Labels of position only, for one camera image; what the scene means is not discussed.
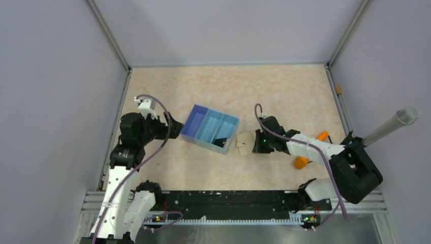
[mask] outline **orange handle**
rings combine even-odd
[[[324,131],[324,132],[320,133],[320,135],[318,135],[316,137],[316,139],[318,139],[319,141],[324,141],[324,140],[326,140],[327,137],[328,137],[328,132]],[[306,159],[304,157],[298,157],[295,159],[295,162],[293,163],[293,165],[297,169],[303,169],[305,166],[307,166],[308,162],[309,162],[308,159]]]

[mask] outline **purple cable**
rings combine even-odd
[[[174,222],[172,222],[172,223],[169,223],[169,224],[167,224],[167,225],[163,225],[163,226],[161,226],[160,228],[154,229],[154,231],[161,231],[161,230],[164,230],[164,229],[166,229],[166,228],[168,228],[168,227],[172,226],[172,225],[173,225],[173,224],[175,224],[176,222],[180,221],[180,220],[182,219],[182,217],[184,217],[184,215],[183,215],[180,211],[169,211],[169,212],[164,212],[164,213],[162,213],[162,214],[154,215],[154,216],[152,216],[152,217],[146,218],[146,219],[144,220],[144,222],[149,221],[149,220],[152,220],[152,219],[155,219],[155,218],[160,217],[160,216],[173,215],[173,214],[180,215],[180,217],[179,217],[178,219],[176,219],[176,220],[175,220]]]
[[[271,135],[273,135],[273,136],[276,136],[276,137],[278,137],[278,138],[284,139],[284,140],[286,140],[286,141],[293,141],[293,142],[300,143],[300,144],[303,144],[303,145],[308,145],[308,146],[310,146],[310,147],[314,148],[315,150],[317,150],[317,152],[319,152],[320,156],[322,156],[323,161],[325,162],[326,170],[328,171],[329,178],[331,179],[331,182],[332,182],[332,184],[333,184],[333,186],[334,186],[335,193],[336,193],[337,198],[338,198],[338,205],[341,207],[341,212],[343,213],[343,218],[344,218],[345,220],[347,220],[347,219],[348,219],[348,216],[347,216],[346,207],[344,206],[344,202],[343,202],[343,199],[342,199],[342,197],[341,197],[340,191],[338,190],[338,187],[337,187],[337,185],[336,185],[336,182],[335,182],[334,176],[333,176],[332,171],[331,171],[331,166],[330,166],[330,164],[329,164],[329,161],[328,161],[328,160],[327,160],[327,158],[325,157],[325,154],[323,153],[323,151],[322,151],[322,150],[320,150],[320,148],[318,148],[317,146],[315,146],[315,145],[313,145],[313,144],[308,144],[308,143],[306,143],[306,142],[304,142],[304,141],[300,141],[300,140],[296,140],[296,139],[292,139],[292,138],[284,137],[284,136],[281,136],[281,135],[279,135],[279,134],[277,134],[277,133],[275,133],[275,132],[271,131],[270,129],[268,129],[268,128],[267,128],[267,127],[262,123],[262,121],[260,121],[259,116],[257,115],[257,110],[256,110],[256,108],[257,108],[258,106],[260,107],[260,113],[262,113],[262,105],[260,105],[259,103],[257,103],[257,104],[255,105],[255,116],[256,116],[256,119],[257,119],[257,121],[259,122],[260,126],[261,126],[264,130],[266,130],[269,134],[271,134]]]
[[[168,134],[166,135],[166,139],[163,141],[162,145],[155,151],[153,152],[148,158],[146,158],[144,161],[142,161],[142,163],[138,166],[136,166],[135,168],[133,168],[129,174],[127,174],[124,179],[118,184],[117,188],[115,188],[114,192],[112,193],[111,197],[109,198],[108,202],[111,203],[112,200],[114,200],[114,197],[117,195],[118,191],[120,190],[121,186],[124,185],[124,183],[126,182],[126,180],[128,180],[130,178],[130,176],[132,176],[132,174],[134,174],[138,169],[140,169],[146,162],[148,162],[150,159],[152,159],[158,152],[160,152],[160,150],[163,148],[163,146],[166,144],[166,142],[169,139],[169,134],[171,132],[171,116],[168,112],[168,110],[166,109],[166,107],[155,97],[151,96],[151,95],[147,95],[147,94],[141,94],[138,95],[136,97],[136,99],[140,98],[140,97],[148,97],[151,99],[154,99],[154,101],[156,101],[158,104],[160,104],[160,106],[163,108],[163,110],[166,113],[166,117],[168,118]],[[101,224],[102,224],[102,220],[103,218],[106,216],[106,213],[108,212],[108,208],[105,207],[105,209],[103,209],[102,215],[100,215],[99,221],[96,225],[96,229],[95,232],[93,234],[93,239],[91,240],[91,244],[96,244],[96,238],[97,238],[97,233],[100,230]]]

